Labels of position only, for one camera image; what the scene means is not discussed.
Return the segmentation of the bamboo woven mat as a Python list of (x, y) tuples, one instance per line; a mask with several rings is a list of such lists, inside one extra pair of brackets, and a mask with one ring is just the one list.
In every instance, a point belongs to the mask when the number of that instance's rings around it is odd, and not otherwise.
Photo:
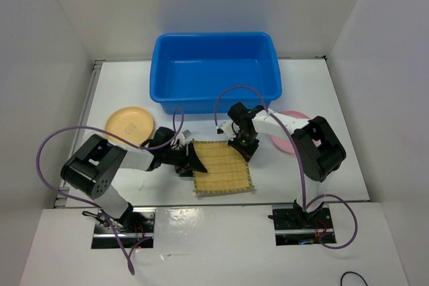
[(193, 173), (197, 196), (222, 196), (255, 189), (248, 163), (226, 141), (195, 141), (194, 148), (206, 173)]

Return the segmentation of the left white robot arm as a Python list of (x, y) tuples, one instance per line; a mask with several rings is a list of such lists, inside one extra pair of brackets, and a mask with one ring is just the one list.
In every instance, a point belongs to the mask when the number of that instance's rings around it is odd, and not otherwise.
[(187, 142), (183, 134), (175, 136), (175, 132), (167, 127), (158, 128), (141, 148), (126, 149), (94, 134), (60, 172), (65, 182), (84, 193), (109, 215), (109, 224), (118, 232), (126, 232), (142, 220), (133, 211), (133, 205), (112, 186), (119, 169), (153, 171), (166, 164), (173, 166), (180, 177), (208, 171), (198, 158), (194, 143)]

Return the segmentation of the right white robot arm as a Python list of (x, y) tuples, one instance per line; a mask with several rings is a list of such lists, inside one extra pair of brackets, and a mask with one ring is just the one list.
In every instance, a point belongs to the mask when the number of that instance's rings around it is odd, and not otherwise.
[(228, 111), (229, 121), (217, 126), (217, 133), (225, 134), (228, 144), (245, 161), (259, 147), (258, 134), (289, 141), (298, 160), (301, 192), (293, 203), (294, 222), (308, 228), (322, 209), (322, 193), (332, 172), (339, 169), (347, 154), (328, 121), (320, 116), (300, 119), (258, 105), (246, 108), (241, 102)]

